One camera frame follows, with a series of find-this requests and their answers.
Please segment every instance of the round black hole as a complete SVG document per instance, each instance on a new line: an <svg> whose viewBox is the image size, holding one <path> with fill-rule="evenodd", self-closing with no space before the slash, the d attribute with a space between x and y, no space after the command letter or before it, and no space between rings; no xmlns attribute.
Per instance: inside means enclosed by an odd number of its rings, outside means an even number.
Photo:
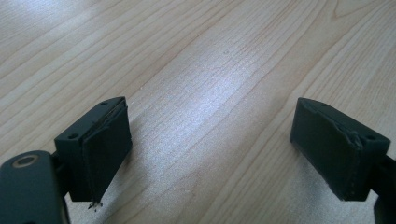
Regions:
<svg viewBox="0 0 396 224"><path fill-rule="evenodd" d="M375 140L375 137L372 136L372 135L367 135L366 138L369 139L369 140Z"/></svg>
<svg viewBox="0 0 396 224"><path fill-rule="evenodd" d="M33 163L35 163L35 161L37 159L38 159L37 155L34 155L34 154L27 155L27 156L24 156L22 158L17 159L16 161L14 161L12 163L12 166L15 168L23 168L23 167L32 165Z"/></svg>
<svg viewBox="0 0 396 224"><path fill-rule="evenodd" d="M74 138L77 138L77 137L78 137L77 133L72 133L69 136L67 136L68 139L74 139Z"/></svg>

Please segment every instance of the wood grain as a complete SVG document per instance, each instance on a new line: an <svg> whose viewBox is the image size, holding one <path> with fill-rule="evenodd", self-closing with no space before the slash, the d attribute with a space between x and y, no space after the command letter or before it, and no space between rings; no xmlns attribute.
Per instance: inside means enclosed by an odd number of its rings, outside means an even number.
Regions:
<svg viewBox="0 0 396 224"><path fill-rule="evenodd" d="M0 162L125 95L134 140L73 223L374 223L289 142L298 97L396 139L392 0L8 1ZM395 146L389 149L396 156Z"/></svg>

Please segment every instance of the dark green plastic part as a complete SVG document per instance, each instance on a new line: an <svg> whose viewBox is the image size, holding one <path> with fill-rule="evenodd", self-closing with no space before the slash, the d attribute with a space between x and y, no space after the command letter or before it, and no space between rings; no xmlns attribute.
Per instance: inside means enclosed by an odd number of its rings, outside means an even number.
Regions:
<svg viewBox="0 0 396 224"><path fill-rule="evenodd" d="M72 201L99 203L132 148L125 98L96 105L56 137L55 145L70 171Z"/></svg>
<svg viewBox="0 0 396 224"><path fill-rule="evenodd" d="M344 201L365 201L388 138L318 101L299 98L290 141Z"/></svg>
<svg viewBox="0 0 396 224"><path fill-rule="evenodd" d="M51 155L30 151L0 169L0 223L68 223Z"/></svg>

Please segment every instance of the black plastic piece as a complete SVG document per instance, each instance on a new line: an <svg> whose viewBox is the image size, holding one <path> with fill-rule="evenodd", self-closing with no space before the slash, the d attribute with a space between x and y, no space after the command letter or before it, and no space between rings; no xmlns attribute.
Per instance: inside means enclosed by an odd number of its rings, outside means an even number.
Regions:
<svg viewBox="0 0 396 224"><path fill-rule="evenodd" d="M95 106L56 137L55 145L71 171L71 199L99 203L132 147L125 98Z"/></svg>
<svg viewBox="0 0 396 224"><path fill-rule="evenodd" d="M98 204L131 151L124 97L103 101L55 139L0 169L0 223L69 223L64 195Z"/></svg>
<svg viewBox="0 0 396 224"><path fill-rule="evenodd" d="M0 169L0 223L68 223L52 157L30 151Z"/></svg>
<svg viewBox="0 0 396 224"><path fill-rule="evenodd" d="M396 223L396 161L390 141L322 102L299 98L290 141L343 201L365 201L378 194L376 223Z"/></svg>

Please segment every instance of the light wood surface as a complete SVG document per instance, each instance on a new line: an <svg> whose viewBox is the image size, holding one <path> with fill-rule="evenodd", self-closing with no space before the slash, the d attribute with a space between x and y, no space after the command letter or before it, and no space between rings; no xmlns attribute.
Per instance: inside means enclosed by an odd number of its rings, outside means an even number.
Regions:
<svg viewBox="0 0 396 224"><path fill-rule="evenodd" d="M1 163L127 98L133 153L73 223L374 223L289 134L303 96L396 139L396 1L6 1L0 49Z"/></svg>

